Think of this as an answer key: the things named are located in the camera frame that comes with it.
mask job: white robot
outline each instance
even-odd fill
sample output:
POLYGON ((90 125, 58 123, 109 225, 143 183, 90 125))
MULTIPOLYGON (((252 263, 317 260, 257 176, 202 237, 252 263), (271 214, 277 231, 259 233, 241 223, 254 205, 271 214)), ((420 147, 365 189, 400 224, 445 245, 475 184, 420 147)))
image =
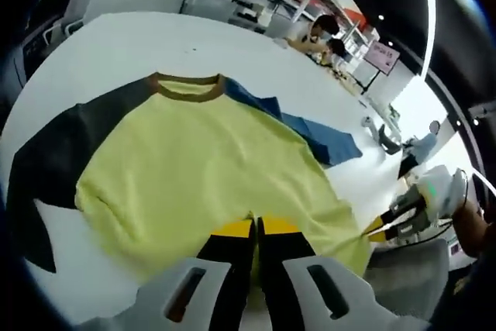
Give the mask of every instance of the white robot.
POLYGON ((404 239, 429 228, 439 219, 449 218, 456 207, 467 200, 468 180, 458 169, 453 176, 443 165, 426 172, 409 190, 396 198, 388 211, 378 216, 364 234, 372 242, 404 239), (415 210, 409 219, 384 230, 405 213, 415 210))

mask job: desk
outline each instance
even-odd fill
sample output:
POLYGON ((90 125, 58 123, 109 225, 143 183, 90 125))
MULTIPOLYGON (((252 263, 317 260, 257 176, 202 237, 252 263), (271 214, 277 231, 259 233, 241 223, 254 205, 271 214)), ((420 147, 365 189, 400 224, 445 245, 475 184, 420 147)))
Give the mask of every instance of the desk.
MULTIPOLYGON (((16 151, 53 117, 128 82, 161 71, 236 79, 288 113, 352 133, 363 156, 327 170, 365 227, 390 204, 400 157, 388 157, 360 125, 370 113, 308 58, 259 34, 192 16, 136 12, 100 16, 64 41, 31 77, 5 124, 0 182, 8 190, 16 151)), ((69 322, 110 316, 133 304, 138 284, 92 240, 80 213, 38 203, 57 273, 28 263, 69 322)))

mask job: sign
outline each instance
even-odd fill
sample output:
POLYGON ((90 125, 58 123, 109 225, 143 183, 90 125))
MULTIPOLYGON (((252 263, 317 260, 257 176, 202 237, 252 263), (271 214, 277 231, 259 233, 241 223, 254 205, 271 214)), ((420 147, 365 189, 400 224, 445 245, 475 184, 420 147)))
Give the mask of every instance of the sign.
POLYGON ((399 57, 400 53, 397 50, 393 50, 382 43, 374 41, 363 58, 366 62, 379 69, 379 71, 389 75, 399 57))

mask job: neckline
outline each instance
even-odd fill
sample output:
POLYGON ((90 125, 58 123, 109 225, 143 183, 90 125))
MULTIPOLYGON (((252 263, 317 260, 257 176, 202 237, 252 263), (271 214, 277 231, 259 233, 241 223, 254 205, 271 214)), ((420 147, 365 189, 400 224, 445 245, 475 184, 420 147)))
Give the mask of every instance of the neckline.
POLYGON ((161 95, 173 100, 187 102, 207 102, 214 100, 224 93, 226 86, 226 77, 221 74, 217 74, 207 78, 183 78, 156 72, 147 77, 147 81, 150 83, 156 93, 160 93, 161 95), (171 91, 167 87, 161 85, 159 81, 176 81, 179 83, 196 85, 213 84, 213 87, 210 91, 196 95, 192 93, 180 93, 171 91))

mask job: blue garment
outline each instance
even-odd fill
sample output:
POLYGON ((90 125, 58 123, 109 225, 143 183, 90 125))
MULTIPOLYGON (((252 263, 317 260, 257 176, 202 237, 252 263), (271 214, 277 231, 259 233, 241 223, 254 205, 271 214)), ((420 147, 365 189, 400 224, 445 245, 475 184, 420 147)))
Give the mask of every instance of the blue garment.
POLYGON ((347 160, 362 156, 353 137, 349 133, 324 126, 299 116, 292 116, 281 111, 275 97, 258 98, 251 95, 243 86, 228 79, 226 94, 238 102, 254 107, 273 116, 292 128, 307 142, 315 159, 324 166, 336 166, 347 160))
POLYGON ((418 164, 424 163, 429 156, 429 153, 437 144, 437 137, 434 133, 429 133, 421 140, 412 141, 412 150, 410 154, 415 157, 418 164))

